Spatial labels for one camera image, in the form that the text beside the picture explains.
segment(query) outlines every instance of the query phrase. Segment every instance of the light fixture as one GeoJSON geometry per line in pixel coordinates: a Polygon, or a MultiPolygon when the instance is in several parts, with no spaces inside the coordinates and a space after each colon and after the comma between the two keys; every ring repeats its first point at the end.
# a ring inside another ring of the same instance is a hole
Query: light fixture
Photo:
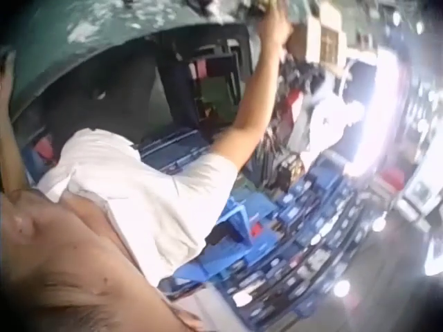
{"type": "Polygon", "coordinates": [[[395,11],[392,14],[392,22],[395,26],[399,26],[400,22],[401,22],[401,15],[399,12],[395,11]]]}
{"type": "Polygon", "coordinates": [[[379,216],[377,219],[374,220],[372,223],[372,230],[374,232],[381,232],[386,227],[386,219],[384,216],[379,216]]]}
{"type": "Polygon", "coordinates": [[[415,28],[417,29],[417,34],[421,35],[424,31],[424,24],[421,21],[418,21],[417,24],[415,25],[415,28]]]}
{"type": "Polygon", "coordinates": [[[246,306],[247,304],[251,303],[253,298],[247,292],[245,292],[244,290],[241,290],[240,292],[233,295],[233,300],[234,300],[237,308],[241,308],[241,307],[246,306]]]}
{"type": "Polygon", "coordinates": [[[320,242],[320,240],[321,236],[319,234],[315,234],[311,240],[311,246],[315,246],[316,244],[318,244],[318,242],[320,242]]]}
{"type": "Polygon", "coordinates": [[[351,283],[348,280],[341,280],[334,286],[334,295],[340,298],[346,297],[351,290],[351,283]]]}
{"type": "Polygon", "coordinates": [[[426,133],[429,129],[429,124],[426,119],[420,119],[417,123],[417,131],[419,133],[426,133]]]}

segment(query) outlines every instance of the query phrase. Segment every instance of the bright light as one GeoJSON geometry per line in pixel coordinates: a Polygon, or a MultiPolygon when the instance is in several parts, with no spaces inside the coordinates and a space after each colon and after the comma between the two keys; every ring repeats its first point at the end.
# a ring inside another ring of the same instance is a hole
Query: bright light
{"type": "Polygon", "coordinates": [[[386,219],[384,216],[379,216],[377,219],[374,220],[372,223],[372,230],[374,232],[381,232],[386,227],[386,219]]]}
{"type": "Polygon", "coordinates": [[[434,101],[434,99],[435,99],[436,97],[437,97],[437,94],[436,94],[434,91],[430,90],[430,91],[428,92],[428,100],[429,100],[430,102],[434,101]]]}
{"type": "Polygon", "coordinates": [[[334,286],[334,294],[337,297],[345,297],[347,294],[349,294],[349,291],[351,290],[351,284],[348,280],[341,280],[337,282],[334,286]]]}
{"type": "Polygon", "coordinates": [[[383,145],[397,110],[398,81],[397,56],[390,50],[380,48],[374,94],[363,123],[363,135],[352,164],[345,167],[346,174],[364,174],[383,152],[383,145]]]}
{"type": "Polygon", "coordinates": [[[394,12],[394,14],[392,14],[392,22],[395,26],[398,26],[401,22],[401,15],[399,12],[394,12]]]}
{"type": "Polygon", "coordinates": [[[320,242],[321,240],[321,236],[319,234],[314,235],[314,237],[311,240],[311,246],[315,246],[316,244],[318,244],[318,242],[320,242]]]}
{"type": "Polygon", "coordinates": [[[421,35],[423,33],[423,31],[424,31],[423,23],[422,22],[417,22],[416,29],[417,29],[417,34],[421,35]]]}
{"type": "Polygon", "coordinates": [[[253,298],[247,292],[241,290],[240,292],[233,295],[233,300],[237,308],[241,308],[251,303],[253,298]]]}
{"type": "Polygon", "coordinates": [[[419,122],[417,123],[417,131],[419,133],[425,133],[428,131],[428,129],[429,129],[428,121],[426,121],[426,119],[420,119],[419,122]]]}

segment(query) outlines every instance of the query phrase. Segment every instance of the white sleeve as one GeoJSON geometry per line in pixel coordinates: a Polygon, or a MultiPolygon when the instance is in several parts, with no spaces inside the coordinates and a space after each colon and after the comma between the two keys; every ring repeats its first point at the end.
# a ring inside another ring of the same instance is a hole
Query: white sleeve
{"type": "Polygon", "coordinates": [[[206,154],[174,176],[180,206],[193,215],[186,227],[202,239],[215,226],[237,179],[234,163],[217,154],[206,154]]]}
{"type": "Polygon", "coordinates": [[[172,270],[195,258],[204,248],[205,238],[220,217],[237,174],[236,166],[228,159],[206,154],[182,173],[169,176],[166,188],[159,188],[168,196],[162,195],[156,206],[160,227],[156,245],[172,270]]]}

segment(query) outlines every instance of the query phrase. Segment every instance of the blue storage box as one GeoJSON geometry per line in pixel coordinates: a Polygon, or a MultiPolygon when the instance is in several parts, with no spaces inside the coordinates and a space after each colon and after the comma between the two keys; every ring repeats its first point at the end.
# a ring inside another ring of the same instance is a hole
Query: blue storage box
{"type": "Polygon", "coordinates": [[[287,208],[293,205],[296,201],[297,195],[289,191],[287,194],[282,194],[276,201],[281,208],[287,208]]]}
{"type": "Polygon", "coordinates": [[[293,223],[298,222],[303,215],[303,210],[300,206],[290,205],[278,215],[278,219],[286,228],[289,228],[293,223]]]}
{"type": "Polygon", "coordinates": [[[251,250],[246,254],[244,259],[249,266],[257,263],[261,258],[269,254],[277,245],[280,238],[277,233],[263,226],[262,232],[254,239],[251,250]]]}
{"type": "Polygon", "coordinates": [[[311,244],[314,235],[316,233],[308,225],[305,225],[295,234],[295,239],[302,247],[307,247],[311,244]]]}
{"type": "Polygon", "coordinates": [[[311,317],[316,310],[317,299],[318,295],[314,292],[312,294],[309,294],[309,296],[307,296],[301,303],[299,303],[295,307],[294,312],[300,318],[311,317]]]}
{"type": "Polygon", "coordinates": [[[243,202],[249,221],[274,219],[277,214],[277,205],[271,202],[263,193],[254,192],[243,202]]]}
{"type": "Polygon", "coordinates": [[[177,163],[178,167],[187,165],[207,148],[208,142],[198,130],[184,129],[141,148],[141,158],[149,166],[162,170],[174,163],[177,163]]]}

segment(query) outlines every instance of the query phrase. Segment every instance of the red object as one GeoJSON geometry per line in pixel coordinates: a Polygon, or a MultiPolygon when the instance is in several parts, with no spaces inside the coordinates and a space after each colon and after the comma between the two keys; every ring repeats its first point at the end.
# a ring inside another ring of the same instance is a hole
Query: red object
{"type": "Polygon", "coordinates": [[[403,190],[404,188],[404,172],[400,168],[391,167],[384,169],[380,173],[381,178],[393,186],[397,191],[403,190]]]}
{"type": "Polygon", "coordinates": [[[263,226],[261,223],[255,223],[254,226],[251,227],[251,236],[253,238],[258,237],[260,234],[262,234],[263,226]]]}
{"type": "Polygon", "coordinates": [[[51,142],[49,141],[48,137],[43,137],[41,140],[39,140],[37,142],[37,144],[34,146],[34,150],[44,160],[47,160],[47,161],[53,161],[54,160],[53,147],[52,147],[51,142]]]}
{"type": "Polygon", "coordinates": [[[288,93],[288,96],[286,97],[286,100],[285,100],[287,110],[292,110],[292,105],[300,97],[301,93],[302,93],[302,91],[298,90],[298,89],[290,90],[290,92],[288,93]]]}

